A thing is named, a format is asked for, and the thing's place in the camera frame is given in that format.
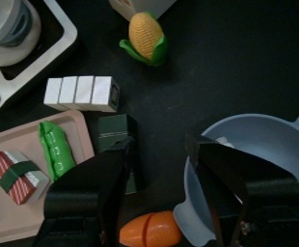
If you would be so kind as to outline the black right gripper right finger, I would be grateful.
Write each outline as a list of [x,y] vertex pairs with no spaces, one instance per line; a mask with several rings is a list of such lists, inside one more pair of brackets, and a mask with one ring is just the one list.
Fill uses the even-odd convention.
[[299,181],[265,159],[185,136],[215,239],[205,247],[299,247]]

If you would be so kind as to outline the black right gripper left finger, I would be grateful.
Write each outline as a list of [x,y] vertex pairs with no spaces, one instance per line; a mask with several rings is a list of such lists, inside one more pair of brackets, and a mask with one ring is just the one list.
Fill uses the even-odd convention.
[[53,182],[32,247],[117,247],[133,155],[133,139],[128,137]]

